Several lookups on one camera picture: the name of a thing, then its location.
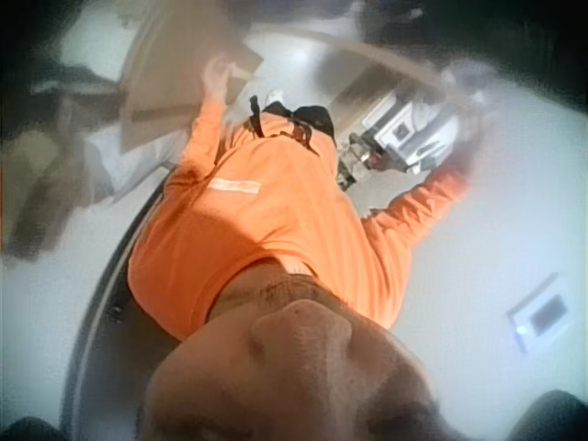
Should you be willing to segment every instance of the black strap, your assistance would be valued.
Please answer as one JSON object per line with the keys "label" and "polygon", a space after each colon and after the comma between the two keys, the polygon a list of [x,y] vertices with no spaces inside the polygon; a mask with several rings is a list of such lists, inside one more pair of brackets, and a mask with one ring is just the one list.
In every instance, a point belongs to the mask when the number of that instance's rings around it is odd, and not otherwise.
{"label": "black strap", "polygon": [[249,118],[249,122],[251,123],[251,127],[255,131],[255,134],[259,138],[265,138],[264,131],[261,129],[261,109],[259,108],[259,101],[257,100],[257,95],[253,95],[249,98],[249,102],[251,103],[251,111],[253,115]]}
{"label": "black strap", "polygon": [[[266,136],[264,135],[264,131],[261,128],[261,109],[259,108],[259,100],[257,99],[257,95],[253,95],[251,98],[249,98],[249,103],[251,104],[251,112],[253,114],[249,118],[249,123],[259,138],[265,138]],[[272,135],[272,138],[282,135],[288,136],[294,141],[302,144],[307,149],[310,149],[312,136],[311,126],[306,122],[293,118],[292,116],[290,116],[288,119],[294,124],[293,133],[286,133],[285,131],[282,131],[279,133],[279,135]]]}

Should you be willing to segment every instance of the wooden board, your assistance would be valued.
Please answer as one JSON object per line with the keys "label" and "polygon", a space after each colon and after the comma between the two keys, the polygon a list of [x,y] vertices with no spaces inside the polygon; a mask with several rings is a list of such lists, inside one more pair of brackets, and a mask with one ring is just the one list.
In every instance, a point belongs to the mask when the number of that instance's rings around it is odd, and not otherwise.
{"label": "wooden board", "polygon": [[[123,145],[131,149],[189,126],[202,99],[200,73],[213,54],[225,51],[253,73],[262,59],[242,37],[214,0],[154,2],[123,69]],[[229,103],[244,85],[231,80]]]}

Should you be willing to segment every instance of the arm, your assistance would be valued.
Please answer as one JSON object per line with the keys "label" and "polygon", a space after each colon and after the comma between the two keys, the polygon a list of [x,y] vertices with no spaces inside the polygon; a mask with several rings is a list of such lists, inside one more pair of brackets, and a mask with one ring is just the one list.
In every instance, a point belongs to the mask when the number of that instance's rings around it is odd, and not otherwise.
{"label": "arm", "polygon": [[166,186],[185,186],[205,179],[214,168],[221,143],[222,117],[226,106],[222,101],[206,97],[200,114],[192,123],[192,134],[176,170]]}
{"label": "arm", "polygon": [[468,187],[466,176],[454,162],[437,168],[425,181],[395,198],[387,209],[372,216],[387,242],[412,248],[443,217]]}
{"label": "arm", "polygon": [[211,59],[202,73],[204,100],[192,124],[192,134],[166,190],[189,186],[206,179],[214,169],[221,143],[222,117],[226,110],[227,83],[231,66],[224,55]]}

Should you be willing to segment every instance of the man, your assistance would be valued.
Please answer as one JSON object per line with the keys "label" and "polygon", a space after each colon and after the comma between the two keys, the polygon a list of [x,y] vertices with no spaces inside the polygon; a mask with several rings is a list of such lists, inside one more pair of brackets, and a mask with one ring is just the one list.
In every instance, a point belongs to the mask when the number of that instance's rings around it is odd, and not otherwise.
{"label": "man", "polygon": [[191,140],[130,260],[136,300],[183,342],[153,375],[139,439],[458,439],[387,329],[473,151],[359,219],[326,111],[272,104],[225,132],[229,75],[223,59],[205,69]]}

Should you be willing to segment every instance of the floor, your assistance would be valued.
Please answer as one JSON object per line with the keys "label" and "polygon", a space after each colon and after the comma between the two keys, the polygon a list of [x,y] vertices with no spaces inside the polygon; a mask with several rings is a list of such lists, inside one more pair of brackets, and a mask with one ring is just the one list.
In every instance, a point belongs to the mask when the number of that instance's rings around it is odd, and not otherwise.
{"label": "floor", "polygon": [[[340,21],[298,26],[353,38],[355,12]],[[130,45],[135,31],[122,28],[107,3],[96,2],[74,25],[62,57],[116,80],[125,45]],[[107,45],[105,35],[114,44]],[[265,62],[259,79],[239,97],[232,113],[235,119],[248,114],[249,95],[263,96],[274,87],[285,91],[291,107],[328,105],[365,68],[353,57],[308,41],[297,41],[294,51],[284,51],[284,38],[275,35],[251,36],[247,43]],[[105,47],[116,49],[104,51]],[[497,119],[472,189],[416,248],[406,301],[392,331],[432,372],[449,422],[469,436],[492,440],[504,439],[530,402],[547,390],[563,389],[588,398],[582,313],[587,122],[583,115],[506,82],[496,81],[489,94]],[[373,175],[347,194],[361,214],[387,204],[422,179],[387,172]],[[142,191],[149,192],[149,187]],[[87,286],[95,285],[124,231],[118,220],[136,212],[144,197],[138,193],[110,211],[77,213],[58,254],[6,272],[7,292],[15,294],[5,300],[4,308],[15,315],[3,328],[22,334],[7,353],[13,362],[5,375],[12,376],[14,386],[3,391],[11,406],[3,410],[3,424],[26,413],[59,422],[75,330],[92,292]],[[104,234],[111,237],[108,243],[100,243],[98,236]],[[57,283],[55,274],[64,268],[69,276]],[[87,274],[84,280],[79,277],[81,268]],[[552,271],[561,272],[566,280],[577,311],[574,325],[543,353],[524,355],[506,312]],[[28,322],[22,320],[25,313]],[[133,356],[126,351],[124,356],[109,356],[115,363],[96,362],[103,369],[96,368],[95,373],[96,384],[104,384],[113,397],[128,393],[132,402],[95,402],[95,407],[88,407],[102,416],[87,426],[86,439],[114,439],[112,427],[119,427],[118,439],[130,439],[134,409],[148,378],[144,368],[154,366],[170,347],[139,310],[131,307],[127,314],[123,324],[105,328],[102,340],[122,344],[103,349],[120,354],[127,347]],[[134,340],[144,333],[153,336],[149,343]]]}

